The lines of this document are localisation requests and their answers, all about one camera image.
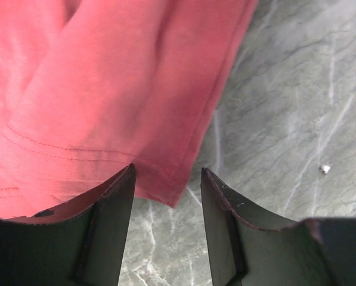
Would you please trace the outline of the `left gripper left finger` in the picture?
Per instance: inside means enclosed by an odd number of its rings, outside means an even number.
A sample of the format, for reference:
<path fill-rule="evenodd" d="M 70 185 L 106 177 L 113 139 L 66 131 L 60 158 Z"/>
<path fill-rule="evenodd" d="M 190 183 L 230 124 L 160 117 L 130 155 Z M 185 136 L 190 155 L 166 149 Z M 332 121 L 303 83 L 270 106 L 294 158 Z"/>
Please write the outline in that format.
<path fill-rule="evenodd" d="M 117 285 L 134 191 L 129 165 L 34 216 L 0 219 L 0 285 Z"/>

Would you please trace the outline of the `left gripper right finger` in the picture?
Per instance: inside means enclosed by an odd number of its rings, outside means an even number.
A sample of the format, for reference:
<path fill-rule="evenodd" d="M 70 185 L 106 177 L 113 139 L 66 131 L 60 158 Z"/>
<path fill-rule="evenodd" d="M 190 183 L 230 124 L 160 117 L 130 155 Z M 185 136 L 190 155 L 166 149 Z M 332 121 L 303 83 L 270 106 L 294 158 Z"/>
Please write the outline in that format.
<path fill-rule="evenodd" d="M 213 285 L 356 286 L 356 217 L 279 216 L 201 172 Z"/>

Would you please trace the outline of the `dark red t-shirt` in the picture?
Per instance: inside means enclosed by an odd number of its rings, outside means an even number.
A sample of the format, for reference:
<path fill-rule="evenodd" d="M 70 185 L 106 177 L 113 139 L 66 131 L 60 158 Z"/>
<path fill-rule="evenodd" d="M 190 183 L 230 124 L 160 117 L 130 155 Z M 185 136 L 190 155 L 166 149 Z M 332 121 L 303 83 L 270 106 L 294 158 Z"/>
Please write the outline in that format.
<path fill-rule="evenodd" d="M 0 1 L 0 217 L 134 164 L 175 207 L 256 1 Z"/>

